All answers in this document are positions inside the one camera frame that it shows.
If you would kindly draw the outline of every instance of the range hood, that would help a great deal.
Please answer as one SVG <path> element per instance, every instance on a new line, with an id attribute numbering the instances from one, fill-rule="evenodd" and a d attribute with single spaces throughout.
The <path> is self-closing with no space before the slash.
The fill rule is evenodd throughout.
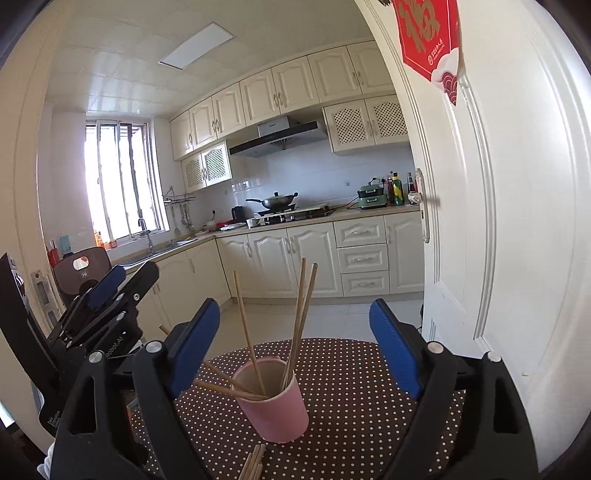
<path id="1" fill-rule="evenodd" d="M 230 149 L 230 155 L 263 157 L 291 147 L 299 147 L 327 138 L 322 121 L 298 124 L 288 116 L 269 120 L 258 126 L 259 138 Z"/>

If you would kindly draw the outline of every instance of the tile floor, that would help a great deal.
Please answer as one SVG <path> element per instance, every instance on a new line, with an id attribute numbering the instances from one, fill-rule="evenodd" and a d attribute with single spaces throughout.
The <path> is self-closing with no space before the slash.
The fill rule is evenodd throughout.
<path id="1" fill-rule="evenodd" d="M 388 302 L 400 322 L 421 326 L 422 300 Z M 352 338 L 375 342 L 369 328 L 369 303 L 343 305 L 310 305 L 304 337 Z M 295 305 L 246 304 L 248 326 L 253 343 L 274 342 L 293 335 Z M 238 306 L 222 313 L 217 335 L 207 358 L 246 347 Z"/>

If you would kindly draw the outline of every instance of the cup rim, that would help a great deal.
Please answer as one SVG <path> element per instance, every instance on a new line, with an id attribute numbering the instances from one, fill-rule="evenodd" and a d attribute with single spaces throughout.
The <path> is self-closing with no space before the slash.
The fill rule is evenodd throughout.
<path id="1" fill-rule="evenodd" d="M 263 358 L 257 358 L 256 359 L 257 362 L 281 362 L 282 364 L 284 364 L 285 366 L 287 366 L 287 362 L 285 360 L 282 360 L 281 358 L 277 358 L 274 356 L 264 356 Z M 246 366 L 248 366 L 249 364 L 252 364 L 252 360 L 249 360 L 248 362 L 246 362 L 245 364 L 241 365 L 238 370 L 236 370 L 234 372 L 234 374 L 232 375 L 232 379 L 235 380 L 236 379 L 236 374 L 238 372 L 240 372 L 241 370 L 243 370 L 244 368 L 246 368 Z M 236 400 L 238 401 L 243 401 L 243 402 L 247 402 L 247 403 L 252 403 L 255 405 L 260 405 L 261 403 L 265 403 L 265 402 L 269 402 L 271 400 L 277 400 L 278 398 L 280 398 L 283 394 L 285 394 L 290 388 L 292 383 L 296 380 L 296 372 L 294 371 L 291 375 L 291 381 L 287 384 L 287 386 L 285 387 L 285 389 L 281 392 L 279 392 L 277 395 L 275 395 L 274 397 L 271 398 L 267 398 L 266 400 L 248 400 L 247 398 L 237 398 Z M 234 391 L 240 391 L 240 390 L 236 390 L 236 388 L 234 388 L 234 385 L 230 385 L 231 390 Z"/>

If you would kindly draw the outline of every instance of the ceiling light panel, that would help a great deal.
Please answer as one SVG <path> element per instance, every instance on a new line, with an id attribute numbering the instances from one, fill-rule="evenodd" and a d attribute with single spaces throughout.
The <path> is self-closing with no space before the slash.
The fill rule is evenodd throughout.
<path id="1" fill-rule="evenodd" d="M 208 51 L 234 38 L 234 35 L 225 31 L 222 27 L 212 23 L 181 43 L 171 54 L 160 60 L 159 63 L 183 70 Z"/>

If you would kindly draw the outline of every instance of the round table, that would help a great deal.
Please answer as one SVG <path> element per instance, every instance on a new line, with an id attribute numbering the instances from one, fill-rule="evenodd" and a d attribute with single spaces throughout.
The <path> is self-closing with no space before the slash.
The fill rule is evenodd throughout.
<path id="1" fill-rule="evenodd" d="M 279 355 L 287 360 L 291 340 L 256 345 L 258 358 Z M 210 362 L 232 375 L 249 360 L 246 349 Z M 414 415 L 416 402 L 390 376 L 378 345 L 357 340 L 304 339 L 295 369 L 308 410 L 308 430 L 294 442 L 267 444 L 262 478 L 372 479 L 388 465 Z M 202 367 L 197 377 L 229 384 Z M 431 471 L 445 468 L 457 434 L 463 393 L 450 399 L 447 425 Z M 203 463 L 216 480 L 237 479 L 257 443 L 264 443 L 236 400 L 191 387 L 176 401 L 178 415 Z M 158 474 L 139 409 L 132 414 L 138 440 L 150 450 L 148 470 Z"/>

